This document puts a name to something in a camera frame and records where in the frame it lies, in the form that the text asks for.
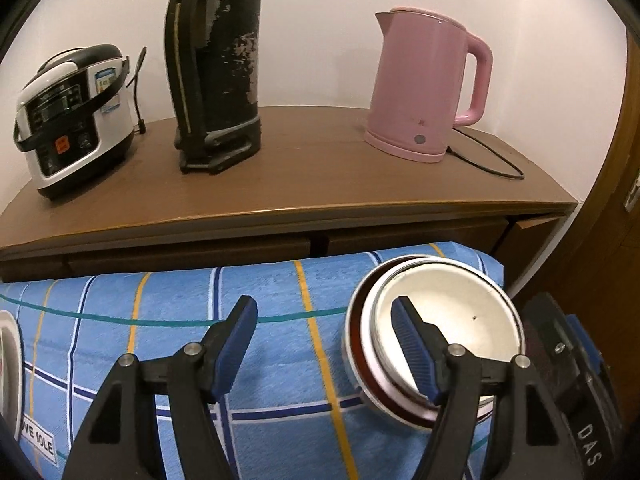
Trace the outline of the white enamel bowl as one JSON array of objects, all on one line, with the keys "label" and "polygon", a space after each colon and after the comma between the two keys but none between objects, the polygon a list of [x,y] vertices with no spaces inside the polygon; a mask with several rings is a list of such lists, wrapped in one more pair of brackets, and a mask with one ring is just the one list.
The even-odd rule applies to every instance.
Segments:
[{"label": "white enamel bowl", "polygon": [[525,352],[518,312],[487,275],[452,259],[394,259],[364,302],[361,336],[374,377],[402,405],[434,406],[416,388],[393,330],[390,309],[399,296],[408,297],[422,320],[436,325],[446,341],[462,344],[480,358],[509,362]]}]

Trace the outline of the pink electric kettle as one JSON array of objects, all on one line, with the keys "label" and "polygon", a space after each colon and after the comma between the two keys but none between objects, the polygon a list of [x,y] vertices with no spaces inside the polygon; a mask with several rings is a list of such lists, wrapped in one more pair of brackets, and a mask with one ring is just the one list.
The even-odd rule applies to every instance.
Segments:
[{"label": "pink electric kettle", "polygon": [[483,117],[491,48],[452,18],[410,6],[378,12],[383,45],[364,140],[412,162],[440,162],[455,126]]}]

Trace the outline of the brown wooden sideboard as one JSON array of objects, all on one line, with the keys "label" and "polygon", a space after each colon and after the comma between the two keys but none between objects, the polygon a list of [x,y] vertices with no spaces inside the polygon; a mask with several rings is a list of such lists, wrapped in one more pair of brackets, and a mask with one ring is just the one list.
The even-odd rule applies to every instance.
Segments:
[{"label": "brown wooden sideboard", "polygon": [[363,141],[356,108],[268,107],[262,148],[222,174],[183,174],[175,124],[153,122],[127,159],[50,202],[26,185],[1,216],[6,282],[232,266],[453,240],[533,260],[575,200],[504,142],[455,134],[437,164]]}]

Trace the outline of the stainless steel bowl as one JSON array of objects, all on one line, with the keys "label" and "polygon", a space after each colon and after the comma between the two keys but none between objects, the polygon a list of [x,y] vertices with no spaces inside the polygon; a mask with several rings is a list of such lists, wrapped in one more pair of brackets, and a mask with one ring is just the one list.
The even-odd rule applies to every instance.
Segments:
[{"label": "stainless steel bowl", "polygon": [[[361,336],[361,315],[364,302],[373,288],[374,283],[382,274],[390,270],[392,261],[406,261],[412,257],[439,257],[427,254],[418,254],[410,252],[408,255],[393,256],[392,258],[379,263],[372,271],[370,271],[359,283],[346,312],[345,328],[343,335],[343,358],[348,370],[349,380],[358,389],[360,396],[364,402],[370,404],[375,410],[384,414],[389,419],[396,420],[400,424],[430,431],[433,429],[438,415],[438,407],[421,408],[419,405],[411,402],[409,405],[402,405],[398,401],[392,399],[383,387],[378,383],[373,375],[369,360],[364,354],[362,348]],[[489,276],[489,266],[482,257],[475,255],[470,263],[465,263],[472,268],[479,270]],[[499,282],[501,278],[491,278],[501,289]]]}]

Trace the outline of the silver rice cooker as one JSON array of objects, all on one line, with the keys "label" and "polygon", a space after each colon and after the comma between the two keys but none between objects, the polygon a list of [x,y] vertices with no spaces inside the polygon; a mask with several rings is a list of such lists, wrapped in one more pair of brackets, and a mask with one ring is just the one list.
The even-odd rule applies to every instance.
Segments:
[{"label": "silver rice cooker", "polygon": [[124,161],[145,132],[137,63],[114,44],[71,48],[44,62],[17,99],[13,141],[37,192],[59,200]]}]

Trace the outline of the blue plaid tablecloth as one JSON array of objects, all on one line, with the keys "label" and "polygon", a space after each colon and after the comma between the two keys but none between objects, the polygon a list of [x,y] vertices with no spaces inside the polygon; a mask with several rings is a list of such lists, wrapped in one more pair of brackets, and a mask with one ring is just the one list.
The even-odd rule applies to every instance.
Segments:
[{"label": "blue plaid tablecloth", "polygon": [[116,360],[164,358],[203,338],[241,296],[258,307],[231,391],[210,412],[239,479],[409,479],[425,431],[361,400],[342,357],[352,294],[398,249],[254,266],[98,274],[1,287],[22,336],[20,445],[46,479],[131,479],[122,448],[87,458],[76,442]]}]

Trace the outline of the black thermos flask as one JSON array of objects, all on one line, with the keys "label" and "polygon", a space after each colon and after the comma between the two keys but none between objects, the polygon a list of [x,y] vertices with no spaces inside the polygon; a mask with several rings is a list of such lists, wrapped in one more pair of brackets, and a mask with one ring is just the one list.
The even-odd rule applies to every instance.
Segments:
[{"label": "black thermos flask", "polygon": [[165,63],[182,172],[220,174],[262,144],[258,39],[262,0],[169,0]]}]

